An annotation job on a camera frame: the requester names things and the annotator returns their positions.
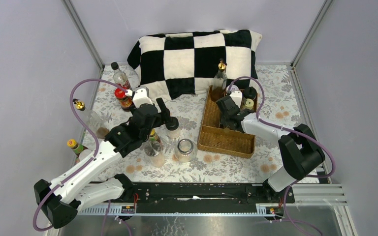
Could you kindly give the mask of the black cap shaker bottle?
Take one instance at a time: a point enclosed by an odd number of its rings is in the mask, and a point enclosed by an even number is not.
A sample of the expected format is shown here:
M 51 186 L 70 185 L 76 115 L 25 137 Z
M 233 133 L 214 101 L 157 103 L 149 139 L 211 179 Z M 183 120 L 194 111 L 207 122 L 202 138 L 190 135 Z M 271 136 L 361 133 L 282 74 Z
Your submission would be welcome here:
M 255 100 L 257 97 L 257 91 L 254 87 L 248 87 L 243 91 L 243 97 L 245 99 Z

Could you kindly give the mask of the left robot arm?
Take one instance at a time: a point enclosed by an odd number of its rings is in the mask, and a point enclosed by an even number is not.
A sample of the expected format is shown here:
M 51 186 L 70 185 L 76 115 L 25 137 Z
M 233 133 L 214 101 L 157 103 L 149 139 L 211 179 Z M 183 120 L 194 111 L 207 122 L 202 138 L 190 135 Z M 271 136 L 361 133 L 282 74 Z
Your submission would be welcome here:
M 51 181 L 41 179 L 34 185 L 37 209 L 44 213 L 53 228 L 64 227 L 79 211 L 101 202 L 133 199 L 134 184 L 124 174 L 116 174 L 90 188 L 86 185 L 109 165 L 140 148 L 148 141 L 153 128 L 176 120 L 162 98 L 157 98 L 156 102 L 156 105 L 146 103 L 135 109 L 128 122 L 112 128 L 95 151 L 79 164 Z

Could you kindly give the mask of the black cap salt shaker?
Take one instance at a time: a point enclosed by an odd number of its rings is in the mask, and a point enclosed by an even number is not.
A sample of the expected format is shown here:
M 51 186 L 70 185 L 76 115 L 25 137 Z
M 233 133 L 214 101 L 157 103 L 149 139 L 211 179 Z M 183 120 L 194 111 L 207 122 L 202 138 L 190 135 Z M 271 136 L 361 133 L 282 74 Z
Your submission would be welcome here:
M 166 134 L 171 139 L 177 139 L 180 136 L 179 121 L 176 117 L 171 117 L 168 122 L 165 123 Z

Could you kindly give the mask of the white lid brown sauce jar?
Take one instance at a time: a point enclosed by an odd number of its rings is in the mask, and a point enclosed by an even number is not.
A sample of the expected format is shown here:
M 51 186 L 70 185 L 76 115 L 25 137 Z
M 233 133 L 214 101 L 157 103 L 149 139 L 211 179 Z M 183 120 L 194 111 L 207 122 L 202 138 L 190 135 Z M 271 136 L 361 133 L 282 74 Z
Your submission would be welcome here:
M 228 94 L 231 94 L 233 91 L 238 91 L 238 90 L 239 90 L 239 88 L 236 85 L 226 87 L 226 92 Z

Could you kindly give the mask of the glass jar silver lid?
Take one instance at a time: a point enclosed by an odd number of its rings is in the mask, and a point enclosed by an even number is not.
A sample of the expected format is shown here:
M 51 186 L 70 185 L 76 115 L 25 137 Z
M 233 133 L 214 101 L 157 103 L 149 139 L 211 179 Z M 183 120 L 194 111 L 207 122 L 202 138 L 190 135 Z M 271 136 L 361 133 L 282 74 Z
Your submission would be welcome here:
M 180 139 L 175 147 L 174 155 L 180 162 L 191 162 L 197 156 L 197 146 L 190 139 Z

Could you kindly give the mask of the green bottle yellow cap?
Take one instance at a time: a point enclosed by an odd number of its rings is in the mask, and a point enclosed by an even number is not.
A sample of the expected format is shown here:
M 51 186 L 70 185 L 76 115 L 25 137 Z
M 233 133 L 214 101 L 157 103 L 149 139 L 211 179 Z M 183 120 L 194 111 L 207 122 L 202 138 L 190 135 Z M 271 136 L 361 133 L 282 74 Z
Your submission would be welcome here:
M 149 142 L 150 144 L 154 144 L 154 143 L 158 143 L 160 145 L 162 144 L 160 136 L 157 134 L 157 132 L 154 129 L 152 129 L 149 134 Z

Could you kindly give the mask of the glass cruet gold spout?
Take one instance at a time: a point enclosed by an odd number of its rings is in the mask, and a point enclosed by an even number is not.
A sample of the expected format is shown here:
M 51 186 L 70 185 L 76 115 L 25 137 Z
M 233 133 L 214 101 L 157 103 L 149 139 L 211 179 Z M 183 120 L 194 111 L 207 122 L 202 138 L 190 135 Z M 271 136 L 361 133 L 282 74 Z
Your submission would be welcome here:
M 224 96 L 227 80 L 226 66 L 227 64 L 225 61 L 220 59 L 220 62 L 218 63 L 218 71 L 214 76 L 212 85 L 211 100 L 213 102 L 216 102 Z

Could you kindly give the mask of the woven wicker tray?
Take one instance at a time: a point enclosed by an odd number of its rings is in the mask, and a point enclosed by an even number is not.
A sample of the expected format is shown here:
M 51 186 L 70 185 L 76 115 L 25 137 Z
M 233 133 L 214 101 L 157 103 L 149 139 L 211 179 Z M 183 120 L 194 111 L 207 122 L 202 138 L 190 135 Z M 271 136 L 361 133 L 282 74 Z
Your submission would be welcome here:
M 211 100 L 212 87 L 207 90 L 206 104 L 199 130 L 199 150 L 250 159 L 255 152 L 256 137 L 220 125 L 221 113 Z

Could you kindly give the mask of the yellow cap spice bottle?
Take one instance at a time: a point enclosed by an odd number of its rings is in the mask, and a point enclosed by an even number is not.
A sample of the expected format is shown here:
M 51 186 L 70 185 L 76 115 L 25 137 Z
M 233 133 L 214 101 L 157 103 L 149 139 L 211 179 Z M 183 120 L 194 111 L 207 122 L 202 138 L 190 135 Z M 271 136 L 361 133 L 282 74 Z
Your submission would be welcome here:
M 253 110 L 254 109 L 254 101 L 252 99 L 244 99 L 242 109 L 245 110 Z

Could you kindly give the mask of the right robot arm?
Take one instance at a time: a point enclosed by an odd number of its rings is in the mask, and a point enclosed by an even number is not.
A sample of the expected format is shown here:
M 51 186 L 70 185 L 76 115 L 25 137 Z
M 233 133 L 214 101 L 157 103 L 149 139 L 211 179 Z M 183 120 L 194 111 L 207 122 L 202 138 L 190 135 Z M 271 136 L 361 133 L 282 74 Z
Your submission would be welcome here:
M 227 95 L 217 100 L 223 126 L 231 130 L 255 135 L 279 146 L 283 166 L 263 184 L 263 198 L 271 203 L 282 196 L 282 190 L 302 180 L 322 162 L 325 154 L 305 124 L 286 128 L 259 118 L 254 111 L 240 110 Z

